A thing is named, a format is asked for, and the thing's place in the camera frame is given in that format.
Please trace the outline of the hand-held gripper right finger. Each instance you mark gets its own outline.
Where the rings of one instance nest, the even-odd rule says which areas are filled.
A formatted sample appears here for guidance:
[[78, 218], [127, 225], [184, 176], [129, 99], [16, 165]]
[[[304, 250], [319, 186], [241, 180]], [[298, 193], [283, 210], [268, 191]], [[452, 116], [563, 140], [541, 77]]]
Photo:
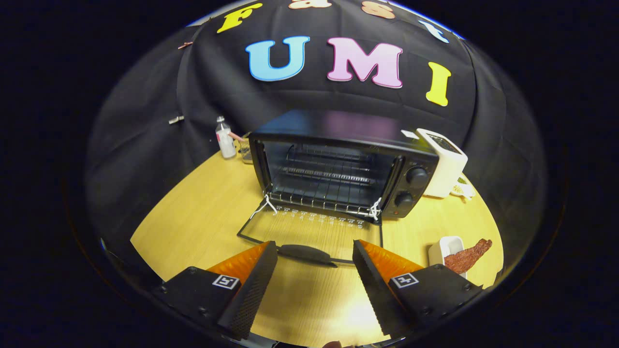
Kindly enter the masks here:
[[483, 292], [442, 264], [422, 267], [364, 240], [354, 240], [353, 262], [382, 333], [393, 338], [444, 324]]

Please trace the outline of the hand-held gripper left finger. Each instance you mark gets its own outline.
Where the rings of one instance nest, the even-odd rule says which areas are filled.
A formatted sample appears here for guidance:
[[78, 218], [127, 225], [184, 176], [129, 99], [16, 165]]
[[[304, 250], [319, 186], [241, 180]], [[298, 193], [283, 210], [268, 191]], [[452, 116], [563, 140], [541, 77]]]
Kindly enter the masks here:
[[263, 242], [206, 270], [190, 266], [152, 294], [201, 330], [247, 339], [277, 264], [277, 247]]

